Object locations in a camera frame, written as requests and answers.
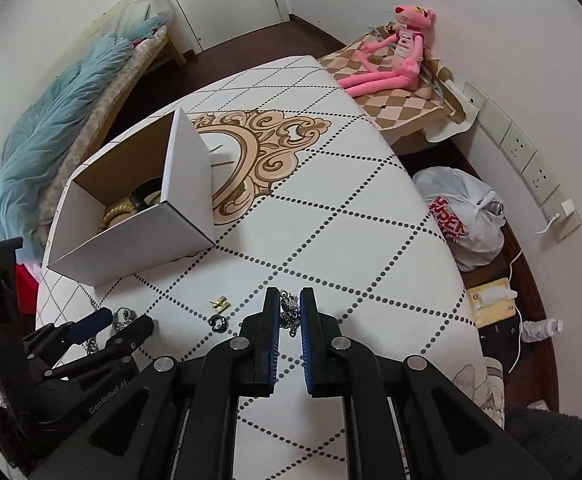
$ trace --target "wooden bed leg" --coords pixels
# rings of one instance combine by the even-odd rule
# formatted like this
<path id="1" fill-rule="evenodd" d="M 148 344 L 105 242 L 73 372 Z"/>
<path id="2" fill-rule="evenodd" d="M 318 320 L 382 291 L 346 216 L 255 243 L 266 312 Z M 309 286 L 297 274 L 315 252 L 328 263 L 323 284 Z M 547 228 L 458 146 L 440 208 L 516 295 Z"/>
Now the wooden bed leg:
<path id="1" fill-rule="evenodd" d="M 171 38 L 171 35 L 169 33 L 167 33 L 167 37 L 168 37 L 167 48 L 170 50 L 173 59 L 178 64 L 178 66 L 184 65 L 184 63 L 186 63 L 186 59 L 184 58 L 182 53 L 178 50 L 178 48 L 175 46 L 173 38 Z"/>

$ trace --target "pink panther plush toy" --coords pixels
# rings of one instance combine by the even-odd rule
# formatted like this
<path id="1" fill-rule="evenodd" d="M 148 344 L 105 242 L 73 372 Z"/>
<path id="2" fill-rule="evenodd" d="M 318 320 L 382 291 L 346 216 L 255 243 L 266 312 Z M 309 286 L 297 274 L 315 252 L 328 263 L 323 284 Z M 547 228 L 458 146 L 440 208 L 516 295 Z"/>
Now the pink panther plush toy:
<path id="1" fill-rule="evenodd" d="M 397 26 L 395 34 L 378 43 L 366 43 L 360 47 L 361 54 L 358 61 L 369 71 L 340 79 L 342 88 L 351 97 L 371 94 L 380 90 L 408 88 L 418 81 L 422 53 L 424 52 L 424 35 L 422 30 L 433 27 L 436 14 L 432 10 L 422 7 L 406 6 L 395 7 Z M 397 43 L 393 54 L 393 70 L 379 72 L 369 63 L 367 57 L 378 49 L 391 43 Z"/>

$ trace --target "white tablecloth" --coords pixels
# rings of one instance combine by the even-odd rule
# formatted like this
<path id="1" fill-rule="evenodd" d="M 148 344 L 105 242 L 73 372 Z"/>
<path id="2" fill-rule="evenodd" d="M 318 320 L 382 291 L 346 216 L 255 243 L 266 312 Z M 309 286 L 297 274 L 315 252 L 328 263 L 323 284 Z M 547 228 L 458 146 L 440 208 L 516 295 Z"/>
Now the white tablecloth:
<path id="1" fill-rule="evenodd" d="M 237 335 L 268 286 L 312 286 L 344 335 L 383 356 L 426 356 L 499 416 L 501 394 L 487 380 L 470 304 L 435 221 L 381 134 L 313 58 L 214 83 L 100 153 L 176 106 L 210 147 L 221 146 L 213 163 L 227 163 L 213 169 L 215 247 L 95 289 L 45 270 L 38 326 L 99 306 L 146 313 L 157 323 L 135 353 L 142 368 L 165 354 L 195 358 Z M 207 324 L 210 302 L 222 295 L 232 303 L 223 335 Z M 71 349 L 64 362 L 81 355 Z M 299 336 L 280 336 L 277 372 L 270 399 L 240 402 L 234 477 L 346 478 L 341 401 L 306 394 Z"/>

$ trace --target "plush toy head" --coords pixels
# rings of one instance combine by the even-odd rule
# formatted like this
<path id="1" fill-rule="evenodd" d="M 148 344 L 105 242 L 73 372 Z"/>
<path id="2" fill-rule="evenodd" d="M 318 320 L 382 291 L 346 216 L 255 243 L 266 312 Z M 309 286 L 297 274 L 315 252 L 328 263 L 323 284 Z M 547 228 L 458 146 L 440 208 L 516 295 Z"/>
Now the plush toy head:
<path id="1" fill-rule="evenodd" d="M 395 15 L 402 25 L 418 29 L 432 27 L 433 20 L 436 18 L 436 14 L 432 10 L 424 10 L 415 5 L 395 7 Z"/>

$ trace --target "white plastic bag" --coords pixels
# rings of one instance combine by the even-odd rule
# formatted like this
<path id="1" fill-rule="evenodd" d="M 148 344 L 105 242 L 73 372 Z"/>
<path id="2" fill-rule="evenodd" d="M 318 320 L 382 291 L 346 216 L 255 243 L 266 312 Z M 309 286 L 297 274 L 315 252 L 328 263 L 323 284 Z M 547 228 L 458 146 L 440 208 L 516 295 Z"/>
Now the white plastic bag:
<path id="1" fill-rule="evenodd" d="M 437 166 L 419 171 L 413 183 L 437 221 L 462 271 L 490 264 L 504 244 L 504 215 L 485 206 L 502 202 L 487 184 L 468 173 Z"/>

